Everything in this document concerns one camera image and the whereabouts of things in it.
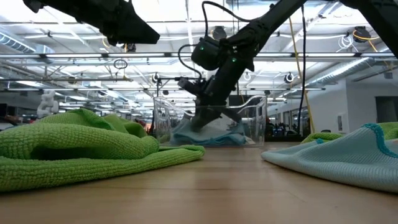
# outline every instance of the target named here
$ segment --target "fabric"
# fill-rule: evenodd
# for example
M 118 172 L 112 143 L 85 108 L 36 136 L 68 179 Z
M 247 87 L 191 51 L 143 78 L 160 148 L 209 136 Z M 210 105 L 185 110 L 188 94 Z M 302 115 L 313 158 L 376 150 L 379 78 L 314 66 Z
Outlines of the fabric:
M 315 141 L 317 139 L 322 139 L 323 141 L 327 142 L 327 141 L 338 139 L 338 138 L 340 138 L 342 136 L 343 136 L 342 134 L 338 134 L 338 133 L 314 133 L 314 134 L 308 135 L 301 142 L 301 144 L 312 142 L 312 141 Z
M 195 144 L 201 146 L 243 146 L 246 143 L 242 124 L 231 128 L 229 131 L 218 129 L 209 125 L 194 132 L 190 127 L 189 119 L 182 119 L 180 124 L 172 131 L 171 145 Z
M 398 138 L 398 123 L 397 122 L 379 123 L 379 125 L 384 132 L 385 140 Z M 322 139 L 324 142 L 328 142 L 331 140 L 338 139 L 342 136 L 343 136 L 342 134 L 338 134 L 338 133 L 315 133 L 315 134 L 310 134 L 301 143 L 302 144 L 308 143 L 308 142 L 315 141 L 317 139 Z
M 366 124 L 341 138 L 322 142 L 263 152 L 261 157 L 315 177 L 398 193 L 398 139 L 386 141 L 380 125 Z
M 0 132 L 0 192 L 54 187 L 182 164 L 201 146 L 159 147 L 144 128 L 80 109 Z

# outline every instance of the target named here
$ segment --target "light blue towel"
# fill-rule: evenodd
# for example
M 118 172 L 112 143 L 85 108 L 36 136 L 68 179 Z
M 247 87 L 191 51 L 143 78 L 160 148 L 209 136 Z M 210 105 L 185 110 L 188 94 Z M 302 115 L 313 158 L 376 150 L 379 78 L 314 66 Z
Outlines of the light blue towel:
M 261 157 L 315 177 L 398 193 L 398 139 L 385 141 L 378 124 L 365 124 L 330 142 L 317 140 Z
M 242 124 L 231 130 L 204 126 L 199 132 L 193 132 L 189 119 L 182 119 L 172 131 L 171 145 L 194 144 L 200 146 L 243 146 L 246 143 Z

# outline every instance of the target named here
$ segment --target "wooden table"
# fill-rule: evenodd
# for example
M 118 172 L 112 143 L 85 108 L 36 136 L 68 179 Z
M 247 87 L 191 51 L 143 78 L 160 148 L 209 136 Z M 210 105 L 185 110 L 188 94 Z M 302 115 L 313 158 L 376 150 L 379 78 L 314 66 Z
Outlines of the wooden table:
M 398 223 L 398 196 L 277 167 L 263 150 L 208 149 L 180 166 L 0 195 L 0 223 Z

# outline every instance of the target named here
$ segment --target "green towel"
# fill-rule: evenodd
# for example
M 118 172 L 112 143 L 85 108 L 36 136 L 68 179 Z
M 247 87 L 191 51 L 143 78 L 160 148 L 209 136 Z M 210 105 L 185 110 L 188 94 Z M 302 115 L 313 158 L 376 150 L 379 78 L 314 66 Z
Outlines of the green towel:
M 201 146 L 159 147 L 138 123 L 79 109 L 0 132 L 0 192 L 144 172 L 204 153 Z
M 398 122 L 389 122 L 389 123 L 379 123 L 380 127 L 384 132 L 384 139 L 390 140 L 398 138 Z M 310 134 L 306 137 L 301 144 L 315 141 L 317 139 L 322 139 L 324 142 L 332 141 L 342 137 L 342 134 L 338 133 L 314 133 Z

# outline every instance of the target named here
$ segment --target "yellow cable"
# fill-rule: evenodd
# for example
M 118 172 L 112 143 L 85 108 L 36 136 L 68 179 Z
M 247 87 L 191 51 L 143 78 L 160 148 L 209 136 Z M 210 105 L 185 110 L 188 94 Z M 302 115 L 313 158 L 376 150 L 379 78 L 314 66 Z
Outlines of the yellow cable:
M 353 36 L 358 39 L 361 39 L 361 40 L 377 40 L 380 38 L 380 37 L 365 38 L 365 37 L 360 37 L 360 36 L 356 35 L 355 33 L 356 33 L 356 30 L 354 30 Z
M 378 52 L 377 51 L 377 49 L 376 49 L 376 47 L 374 46 L 374 44 L 370 41 L 370 40 L 368 40 L 368 42 L 369 42 L 369 44 L 371 45 L 371 47 L 373 48 L 373 50 L 375 51 L 375 52 Z M 386 61 L 383 61 L 386 65 L 387 65 L 387 67 L 392 71 L 392 68 L 391 68 L 391 66 L 386 62 Z
M 289 18 L 289 22 L 290 22 L 290 32 L 292 33 L 292 40 L 293 40 L 293 48 L 294 48 L 294 54 L 296 57 L 296 62 L 297 62 L 297 70 L 298 70 L 298 75 L 300 76 L 300 81 L 301 82 L 305 82 L 305 80 L 303 79 L 303 77 L 301 76 L 301 69 L 300 69 L 300 62 L 299 62 L 299 54 L 297 53 L 297 48 L 296 48 L 296 41 L 294 39 L 294 32 L 293 32 L 293 24 L 292 24 L 292 19 Z M 313 119 L 312 119 L 312 114 L 311 114 L 311 107 L 310 107 L 310 102 L 308 101 L 308 96 L 307 96 L 307 92 L 304 92 L 304 98 L 305 98 L 305 102 L 307 104 L 307 109 L 308 109 L 308 115 L 310 117 L 310 124 L 311 124 L 311 131 L 312 132 L 316 132 L 315 131 L 315 125 L 313 123 Z
M 376 47 L 373 45 L 373 43 L 372 43 L 370 40 L 369 40 L 368 42 L 369 42 L 369 44 L 372 46 L 373 50 L 374 50 L 375 52 L 378 52 L 377 49 L 376 49 Z
M 110 47 L 111 47 L 111 46 L 105 44 L 105 38 L 102 38 L 102 44 L 103 44 L 106 48 L 110 48 Z

